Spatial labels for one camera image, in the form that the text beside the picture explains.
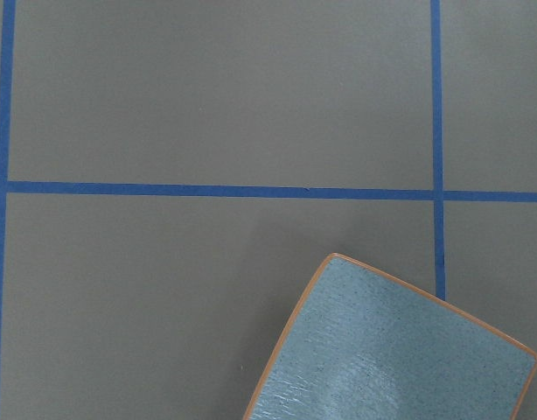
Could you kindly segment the grey square plate orange rim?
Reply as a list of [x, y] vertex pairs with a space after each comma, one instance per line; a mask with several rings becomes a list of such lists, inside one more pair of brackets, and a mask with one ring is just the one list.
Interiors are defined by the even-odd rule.
[[299, 298], [247, 419], [513, 419], [537, 353], [410, 283], [328, 255]]

